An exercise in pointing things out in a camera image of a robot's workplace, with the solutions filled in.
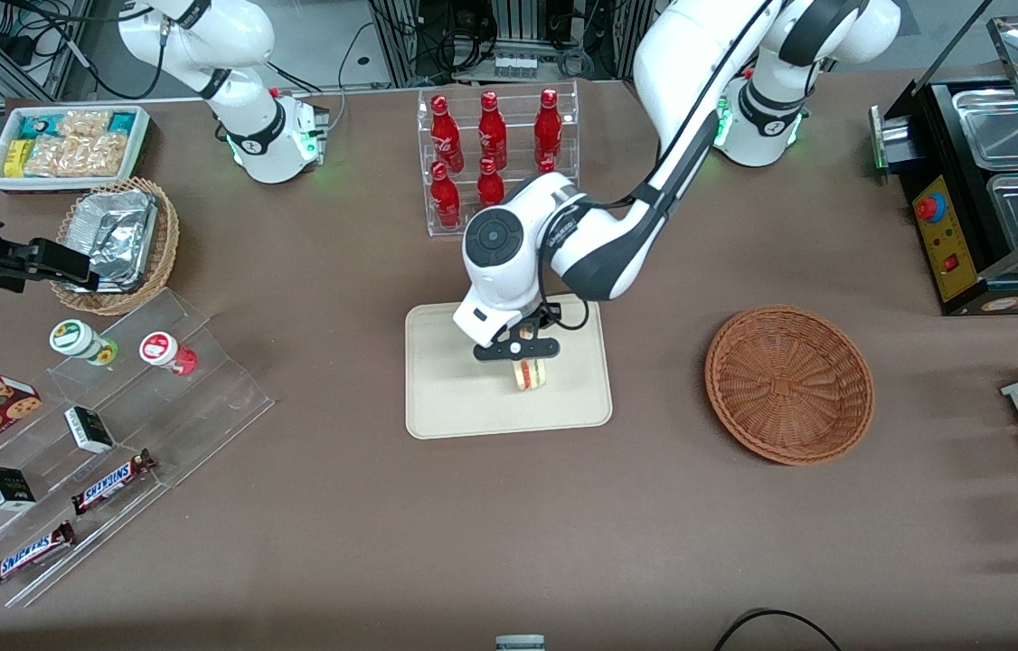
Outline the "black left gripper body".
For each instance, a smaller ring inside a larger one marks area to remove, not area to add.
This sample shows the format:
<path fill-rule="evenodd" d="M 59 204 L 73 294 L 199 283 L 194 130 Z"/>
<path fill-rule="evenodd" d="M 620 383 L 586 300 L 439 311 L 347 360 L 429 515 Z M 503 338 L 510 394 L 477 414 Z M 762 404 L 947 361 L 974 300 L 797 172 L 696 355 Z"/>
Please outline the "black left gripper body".
<path fill-rule="evenodd" d="M 561 316 L 560 306 L 539 306 L 516 325 L 505 328 L 491 345 L 475 345 L 473 355 L 480 362 L 494 360 L 542 360 L 554 358 L 561 350 L 558 339 L 542 337 L 543 329 L 554 326 Z"/>

